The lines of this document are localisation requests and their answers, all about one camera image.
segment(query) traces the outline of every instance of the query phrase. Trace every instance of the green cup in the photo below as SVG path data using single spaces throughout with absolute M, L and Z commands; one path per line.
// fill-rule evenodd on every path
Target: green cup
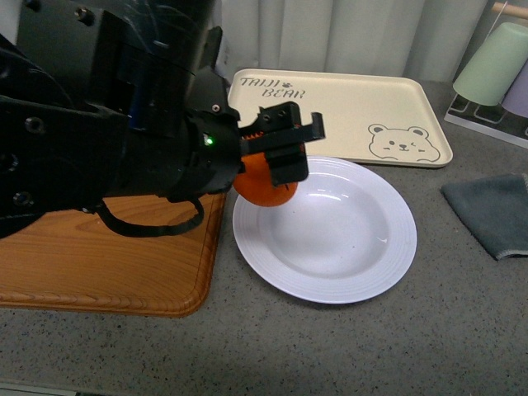
M 502 23 L 483 42 L 453 84 L 456 93 L 495 106 L 528 60 L 528 27 Z

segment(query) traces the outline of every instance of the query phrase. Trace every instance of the white curtain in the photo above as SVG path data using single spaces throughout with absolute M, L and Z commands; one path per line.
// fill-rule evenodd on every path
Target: white curtain
M 218 0 L 229 72 L 280 68 L 451 81 L 487 0 Z

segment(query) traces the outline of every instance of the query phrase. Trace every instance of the gray countertop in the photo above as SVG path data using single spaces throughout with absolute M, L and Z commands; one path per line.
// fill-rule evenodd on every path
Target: gray countertop
M 328 306 L 291 297 L 244 261 L 229 194 L 210 294 L 186 318 L 0 309 L 0 381 L 101 394 L 528 394 L 528 259 L 493 260 L 440 193 L 525 172 L 528 151 L 443 121 L 454 159 L 368 166 L 417 224 L 411 268 L 387 292 Z

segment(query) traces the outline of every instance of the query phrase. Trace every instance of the bear illustration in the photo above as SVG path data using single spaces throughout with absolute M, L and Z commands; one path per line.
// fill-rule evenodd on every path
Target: bear illustration
M 369 132 L 372 133 L 369 150 L 378 158 L 430 163 L 440 158 L 440 152 L 427 139 L 429 133 L 418 126 L 396 130 L 373 124 Z

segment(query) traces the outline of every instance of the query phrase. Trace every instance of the orange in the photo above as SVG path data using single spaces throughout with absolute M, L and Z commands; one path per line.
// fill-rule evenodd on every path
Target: orange
M 242 161 L 246 172 L 237 175 L 233 187 L 246 200 L 259 206 L 278 206 L 294 196 L 297 183 L 277 187 L 271 184 L 270 168 L 267 166 L 264 153 L 248 155 L 243 157 Z

